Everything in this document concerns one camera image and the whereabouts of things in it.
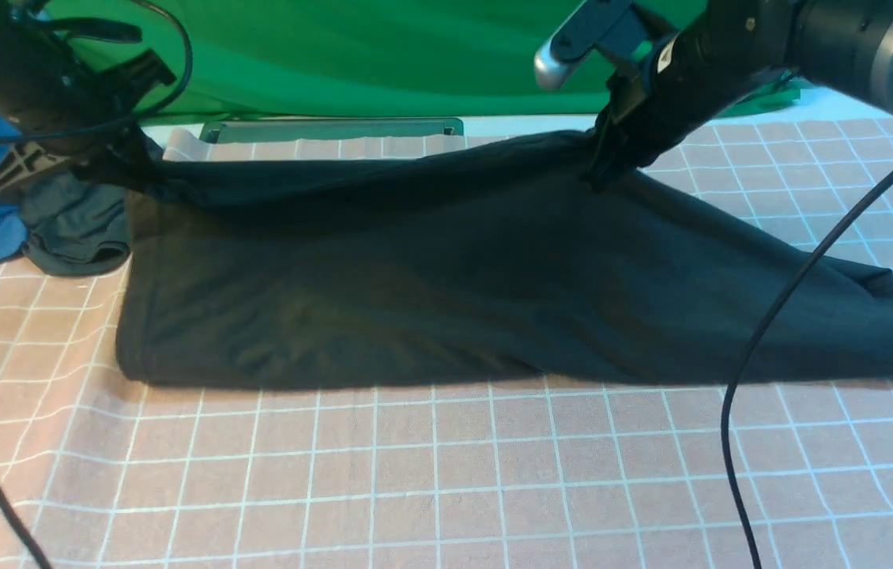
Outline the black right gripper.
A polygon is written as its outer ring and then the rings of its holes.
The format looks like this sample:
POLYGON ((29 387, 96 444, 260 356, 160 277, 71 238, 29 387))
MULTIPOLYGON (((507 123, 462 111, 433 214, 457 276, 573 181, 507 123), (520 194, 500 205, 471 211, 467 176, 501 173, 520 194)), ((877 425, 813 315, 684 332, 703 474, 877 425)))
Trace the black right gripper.
POLYGON ((649 166, 732 104, 732 77, 702 40, 661 40, 631 74, 609 78, 609 104, 593 130, 595 150, 583 179, 594 192, 649 166))

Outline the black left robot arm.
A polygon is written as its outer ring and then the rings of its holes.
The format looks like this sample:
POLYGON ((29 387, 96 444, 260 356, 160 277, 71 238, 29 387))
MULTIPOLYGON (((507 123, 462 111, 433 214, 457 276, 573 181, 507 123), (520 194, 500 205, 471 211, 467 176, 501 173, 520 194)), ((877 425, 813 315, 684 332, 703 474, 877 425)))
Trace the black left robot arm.
POLYGON ((189 33, 171 12, 147 1, 183 46, 182 76, 148 48, 97 71, 71 39, 140 43, 137 26, 95 17, 43 21, 43 1, 0 1, 0 116, 16 129, 0 137, 0 198, 16 201, 44 178, 73 171, 81 180, 145 190, 160 173, 141 130, 186 89, 193 72, 189 33))

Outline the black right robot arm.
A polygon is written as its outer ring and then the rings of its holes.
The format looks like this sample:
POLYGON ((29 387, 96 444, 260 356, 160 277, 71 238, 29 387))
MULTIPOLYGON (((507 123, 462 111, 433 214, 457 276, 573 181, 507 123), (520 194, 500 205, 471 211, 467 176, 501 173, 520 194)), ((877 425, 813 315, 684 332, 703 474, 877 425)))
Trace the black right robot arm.
POLYGON ((710 1, 686 28, 635 8, 654 50, 642 99, 609 101, 585 173, 594 190, 793 73, 893 116, 893 1, 710 1))

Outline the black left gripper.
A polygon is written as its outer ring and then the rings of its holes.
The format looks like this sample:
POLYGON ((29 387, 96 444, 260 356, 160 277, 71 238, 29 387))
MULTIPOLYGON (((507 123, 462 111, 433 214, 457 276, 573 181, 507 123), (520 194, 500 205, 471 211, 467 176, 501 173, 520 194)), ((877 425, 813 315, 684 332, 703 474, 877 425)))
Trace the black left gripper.
MULTIPOLYGON (((60 86, 45 88, 38 100, 14 104, 12 124, 24 137, 102 125, 128 115, 153 88, 175 80, 151 48, 102 72, 82 64, 78 75, 64 76, 60 86)), ((12 145, 0 160, 0 197, 68 171, 93 183, 139 184, 156 177, 156 159, 150 140, 133 123, 95 134, 25 141, 12 145)))

